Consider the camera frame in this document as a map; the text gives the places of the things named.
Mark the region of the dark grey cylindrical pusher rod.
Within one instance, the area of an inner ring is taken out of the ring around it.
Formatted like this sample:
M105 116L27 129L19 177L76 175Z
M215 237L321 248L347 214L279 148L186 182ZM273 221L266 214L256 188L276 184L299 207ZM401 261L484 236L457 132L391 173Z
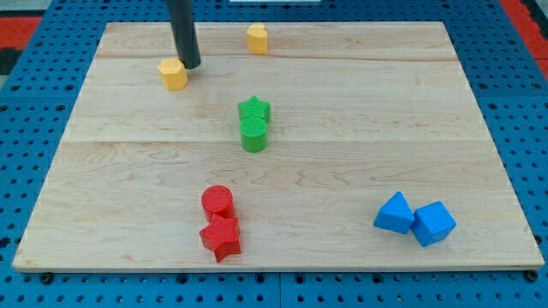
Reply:
M197 68L201 58L191 1L166 0L165 3L178 58L186 69Z

